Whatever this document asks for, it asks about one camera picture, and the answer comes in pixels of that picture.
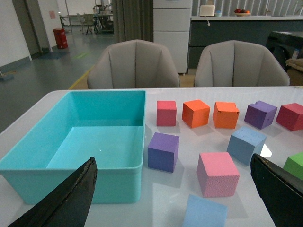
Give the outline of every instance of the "fruit bowl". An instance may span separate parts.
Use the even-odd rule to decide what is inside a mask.
[[[250,16],[251,14],[250,13],[235,13],[235,15],[237,17],[247,17],[247,16]]]

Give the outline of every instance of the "plastic bin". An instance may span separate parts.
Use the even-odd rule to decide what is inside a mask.
[[[133,203],[141,194],[144,128],[145,91],[72,91],[0,160],[0,174],[35,204],[94,156],[92,202]]]
[[[53,30],[58,49],[65,49],[68,47],[64,28]]]

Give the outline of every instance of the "doorway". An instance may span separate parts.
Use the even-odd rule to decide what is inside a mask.
[[[32,59],[41,56],[40,45],[26,0],[12,0]]]

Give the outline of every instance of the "desk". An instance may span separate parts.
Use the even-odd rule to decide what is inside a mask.
[[[103,13],[97,14],[97,17],[100,21],[100,31],[101,32],[113,32],[114,31],[114,22],[111,20],[113,13]]]
[[[200,152],[226,151],[230,135],[244,122],[247,106],[258,100],[278,107],[297,102],[303,105],[303,89],[294,87],[226,87],[146,89],[146,127],[141,199],[134,204],[94,204],[86,227],[107,226],[182,226],[189,194],[202,197],[196,175]],[[0,134],[2,158],[34,124],[68,91],[55,91],[42,98]],[[182,120],[185,101],[201,99],[211,107],[209,124],[191,129]],[[156,126],[157,100],[176,100],[177,125]],[[212,120],[215,101],[235,102],[240,110],[235,130],[216,129]],[[267,135],[265,144],[273,152],[268,159],[283,166],[289,155],[302,152],[303,130],[288,131],[274,122],[260,130]],[[174,173],[147,167],[147,146],[155,132],[180,136],[179,157]],[[250,167],[233,159],[240,172],[236,193],[227,198],[209,198],[228,206],[226,227],[274,227],[250,176]],[[0,176],[0,226],[7,226],[32,206],[26,205]]]

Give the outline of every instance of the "green cube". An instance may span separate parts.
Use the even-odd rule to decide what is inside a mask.
[[[283,169],[303,180],[303,152],[289,156]]]

